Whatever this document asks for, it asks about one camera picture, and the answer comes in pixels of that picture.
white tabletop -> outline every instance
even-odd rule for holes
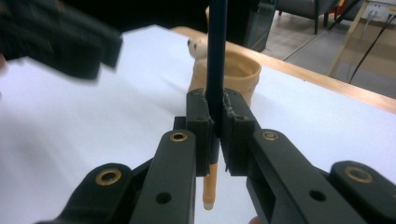
[[[193,58],[187,37],[158,26],[126,33],[118,68],[76,81],[29,59],[0,78],[0,223],[53,219],[93,168],[150,159],[174,116],[185,115]],[[264,67],[253,95],[263,128],[284,133],[317,167],[372,166],[396,182],[396,115]],[[256,216],[244,177],[219,160],[218,197],[206,212],[197,179],[195,223]]]

black pole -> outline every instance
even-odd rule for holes
[[[227,0],[210,0],[209,8],[205,98],[209,107],[209,115],[215,121],[216,133],[213,133],[213,137],[216,135],[217,138],[219,138],[222,114],[227,5]],[[214,142],[217,143],[211,148],[211,164],[217,163],[219,157],[219,140]]]

black rod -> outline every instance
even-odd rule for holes
[[[208,103],[210,116],[219,124],[221,121],[224,82],[227,0],[210,0],[209,10],[205,97]]]

gray chair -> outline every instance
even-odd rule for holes
[[[318,33],[318,18],[324,14],[323,26],[327,26],[329,10],[337,7],[340,0],[278,0],[276,9],[315,21],[315,35]]]

table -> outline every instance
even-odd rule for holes
[[[53,219],[93,168],[109,162],[135,168],[154,155],[174,116],[185,115],[193,59],[182,32],[198,34],[158,26],[124,34],[117,69],[102,67],[95,83],[29,59],[8,64],[0,79],[0,223]],[[396,182],[396,104],[355,87],[336,92],[341,84],[330,78],[323,88],[316,83],[323,77],[241,52],[263,64],[251,107],[263,128],[284,133],[323,170],[354,160]],[[246,179],[230,177],[224,167],[220,156],[210,212],[203,209],[197,178],[195,223],[248,223],[256,216]]]

